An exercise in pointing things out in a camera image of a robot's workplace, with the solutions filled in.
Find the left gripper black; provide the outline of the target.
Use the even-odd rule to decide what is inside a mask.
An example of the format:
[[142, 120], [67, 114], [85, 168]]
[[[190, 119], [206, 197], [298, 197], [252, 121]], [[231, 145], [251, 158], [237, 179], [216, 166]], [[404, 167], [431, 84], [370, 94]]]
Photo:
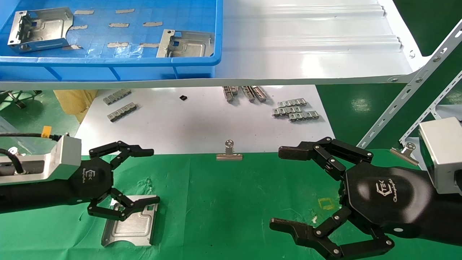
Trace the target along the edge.
[[[102, 156], [119, 152], [109, 163], [101, 159]], [[158, 204], [159, 196], [132, 201], [121, 191], [112, 188], [113, 172], [129, 157], [150, 157], [154, 149], [143, 149], [139, 145], [128, 145], [122, 141], [106, 144], [89, 150], [91, 159], [81, 162], [80, 167], [69, 178], [71, 202], [88, 205], [88, 214], [108, 220], [125, 221], [134, 213], [142, 212], [146, 206]], [[109, 209], [98, 204], [110, 195], [123, 210]]]

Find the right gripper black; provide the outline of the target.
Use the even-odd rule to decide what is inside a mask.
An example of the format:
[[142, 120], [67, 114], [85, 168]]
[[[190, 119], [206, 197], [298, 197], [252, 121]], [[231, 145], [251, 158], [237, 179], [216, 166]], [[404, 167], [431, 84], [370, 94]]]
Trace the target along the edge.
[[[312, 248], [326, 260], [384, 255], [395, 246], [385, 233], [402, 238], [434, 238], [430, 215], [434, 187], [428, 173], [368, 164], [373, 156], [365, 149], [330, 137], [316, 142], [302, 141], [295, 147], [279, 147], [279, 158], [314, 161], [335, 181], [344, 180], [348, 207], [343, 206], [317, 227], [272, 218], [270, 229], [290, 234], [296, 245]], [[337, 158], [355, 166], [347, 170]], [[343, 245], [333, 243], [329, 236], [347, 221], [372, 239]]]

